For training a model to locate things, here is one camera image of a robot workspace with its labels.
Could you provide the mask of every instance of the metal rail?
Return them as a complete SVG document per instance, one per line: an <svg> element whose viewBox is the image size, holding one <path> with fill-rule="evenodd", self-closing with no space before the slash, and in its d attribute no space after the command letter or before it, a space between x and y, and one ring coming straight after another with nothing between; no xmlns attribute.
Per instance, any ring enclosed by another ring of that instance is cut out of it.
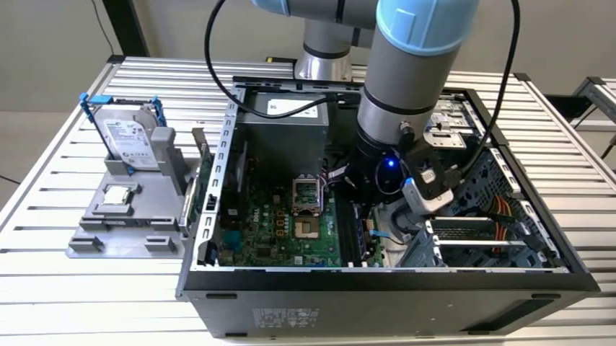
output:
<svg viewBox="0 0 616 346"><path fill-rule="evenodd" d="M584 96L598 106L598 109L606 114L610 120L586 120L579 130L592 131L616 131L616 79L602 79L599 77L587 77L574 96Z"/></svg>
<svg viewBox="0 0 616 346"><path fill-rule="evenodd" d="M234 75L293 77L286 63L217 63L216 68L229 87ZM365 68L356 68L356 81L364 80L365 73ZM447 86L476 89L492 110L500 82L499 74L454 72ZM127 58L106 66L90 93L145 99L158 95L186 156L198 155L193 127L204 127L209 142L218 142L226 98L202 62ZM511 79L499 127L603 293L507 337L272 343L616 343L616 178L532 82ZM174 298L181 260L65 256L106 170L105 155L95 129L77 109L0 212L0 336L11 335L0 342L7 345L109 345L127 340L149 345L202 344L212 338L192 304Z"/></svg>

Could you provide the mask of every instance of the blue robot arm cap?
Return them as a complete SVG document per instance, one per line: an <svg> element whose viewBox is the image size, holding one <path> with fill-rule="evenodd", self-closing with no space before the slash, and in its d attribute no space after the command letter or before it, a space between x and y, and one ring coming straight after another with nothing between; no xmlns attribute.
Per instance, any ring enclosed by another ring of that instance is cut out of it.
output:
<svg viewBox="0 0 616 346"><path fill-rule="evenodd" d="M419 56L456 50L471 33L480 0L380 0L377 25L388 41Z"/></svg>
<svg viewBox="0 0 616 346"><path fill-rule="evenodd" d="M254 6L269 12L290 16L288 0L253 0Z"/></svg>

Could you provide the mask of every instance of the robotic arm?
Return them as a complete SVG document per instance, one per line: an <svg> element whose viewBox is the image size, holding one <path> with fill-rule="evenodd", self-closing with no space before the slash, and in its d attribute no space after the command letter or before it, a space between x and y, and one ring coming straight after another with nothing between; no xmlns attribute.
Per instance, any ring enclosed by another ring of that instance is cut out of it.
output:
<svg viewBox="0 0 616 346"><path fill-rule="evenodd" d="M359 141L345 174L360 192L357 202L375 204L403 191L415 212L435 212L454 199L451 188L462 177L456 167L445 168L435 159L424 130L471 33L479 0L367 0L345 1L343 6L341 1L331 0L253 2L272 12L311 18L305 35L309 57L305 54L299 61L304 71L296 72L300 78L336 79L332 66L339 66L340 80L348 80L351 44L333 37L352 29L333 22L365 29L376 23L359 111ZM341 44L328 44L333 40ZM331 64L327 59L311 59L320 50L335 53L336 49L345 53L323 55L339 58L329 60ZM416 164L425 161L429 169L420 172ZM385 162L401 167L392 172Z"/></svg>

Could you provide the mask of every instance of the power supply label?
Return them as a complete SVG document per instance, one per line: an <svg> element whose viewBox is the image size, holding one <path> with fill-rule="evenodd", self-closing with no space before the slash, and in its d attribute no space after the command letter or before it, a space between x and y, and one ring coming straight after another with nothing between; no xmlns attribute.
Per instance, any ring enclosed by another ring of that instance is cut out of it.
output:
<svg viewBox="0 0 616 346"><path fill-rule="evenodd" d="M133 120L107 119L106 127L122 160L135 169L158 168L157 157L142 124Z"/></svg>
<svg viewBox="0 0 616 346"><path fill-rule="evenodd" d="M308 99L272 99L268 101L268 114L280 115L299 109L311 102L312 100ZM303 113L299 113L292 117L319 117L317 106L308 108Z"/></svg>
<svg viewBox="0 0 616 346"><path fill-rule="evenodd" d="M254 308L254 324L260 328L313 328L319 319L315 308Z"/></svg>

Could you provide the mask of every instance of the hard drive label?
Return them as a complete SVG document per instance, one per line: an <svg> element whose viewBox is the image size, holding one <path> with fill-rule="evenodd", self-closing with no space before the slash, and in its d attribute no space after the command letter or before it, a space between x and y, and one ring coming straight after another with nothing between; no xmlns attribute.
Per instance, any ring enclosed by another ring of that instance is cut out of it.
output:
<svg viewBox="0 0 616 346"><path fill-rule="evenodd" d="M106 127L122 160L135 169L158 168L157 157L142 124L131 120L107 119Z"/></svg>

